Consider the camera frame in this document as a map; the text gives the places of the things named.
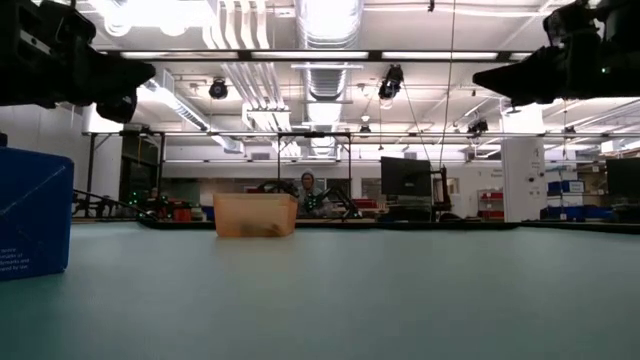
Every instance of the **black monitor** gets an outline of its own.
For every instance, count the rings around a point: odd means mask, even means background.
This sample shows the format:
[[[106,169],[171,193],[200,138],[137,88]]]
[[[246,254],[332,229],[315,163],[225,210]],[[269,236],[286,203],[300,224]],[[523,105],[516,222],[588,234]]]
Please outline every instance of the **black monitor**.
[[[640,158],[607,160],[609,195],[640,198]]]
[[[431,196],[431,162],[382,157],[384,195]]]

